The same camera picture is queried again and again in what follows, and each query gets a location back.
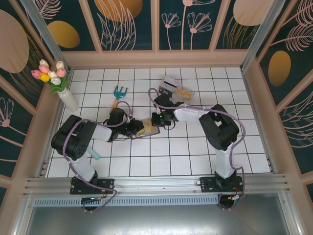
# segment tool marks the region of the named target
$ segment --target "white tiled floor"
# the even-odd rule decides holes
[[[235,166],[243,166],[245,173],[270,172],[239,68],[75,70],[70,91],[79,110],[71,113],[65,108],[61,124],[71,114],[97,121],[109,118],[116,85],[128,87],[121,100],[133,107],[134,118],[147,118],[155,111],[148,88],[158,88],[164,75],[179,79],[183,86],[195,91],[191,105],[212,107],[219,103],[239,117],[247,136],[234,149]],[[113,143],[94,140],[90,147],[101,156],[95,160],[88,154],[91,166],[101,177],[204,175],[216,169],[215,149],[201,126],[192,123],[177,122],[173,130],[161,129],[160,134],[150,138]],[[54,151],[46,177],[72,176],[67,162]]]

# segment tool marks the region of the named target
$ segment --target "white vase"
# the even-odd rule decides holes
[[[58,92],[58,95],[69,110],[72,112],[76,112],[78,110],[77,101],[74,99],[73,95],[67,88],[61,92]]]

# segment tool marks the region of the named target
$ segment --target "pink tulip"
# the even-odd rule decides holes
[[[58,77],[64,77],[65,74],[66,74],[66,70],[64,68],[60,68],[58,71],[57,71],[57,76]]]
[[[39,70],[32,70],[31,75],[33,75],[34,78],[39,79],[40,76],[40,71]]]
[[[39,65],[39,70],[42,72],[42,73],[47,73],[50,71],[50,69],[47,67],[47,66],[44,66],[44,65]]]

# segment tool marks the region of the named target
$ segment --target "tulip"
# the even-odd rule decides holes
[[[57,70],[64,69],[64,63],[62,61],[57,62]]]
[[[34,78],[39,79],[40,76],[40,71],[39,70],[32,70],[31,75],[33,75]]]
[[[58,86],[61,84],[61,80],[58,77],[53,77],[51,78],[51,83]]]
[[[47,68],[49,68],[49,64],[48,64],[48,62],[47,62],[46,60],[41,60],[41,61],[39,61],[39,64],[40,64],[40,65],[44,65],[44,66],[46,66]]]
[[[50,80],[50,77],[49,77],[48,74],[41,73],[41,74],[39,75],[39,79],[42,80],[42,81],[44,81],[44,82],[48,82],[48,81]]]
[[[55,73],[55,72],[53,72],[53,71],[49,71],[48,72],[48,75],[49,75],[49,77],[52,79],[52,78],[54,78],[54,77],[57,77],[57,74]]]
[[[65,69],[63,69],[63,68],[60,68],[58,71],[57,71],[57,76],[58,77],[64,77],[65,76],[65,74],[66,74],[66,70]]]
[[[46,73],[48,74],[48,72],[50,71],[49,68],[45,65],[39,65],[39,70],[42,72],[42,73]]]

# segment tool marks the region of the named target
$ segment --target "wooden handle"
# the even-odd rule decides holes
[[[118,103],[118,99],[116,99],[116,100],[114,101],[114,104],[112,105],[112,108],[111,108],[111,110],[110,110],[110,113],[111,113],[112,109],[116,108],[117,103]]]

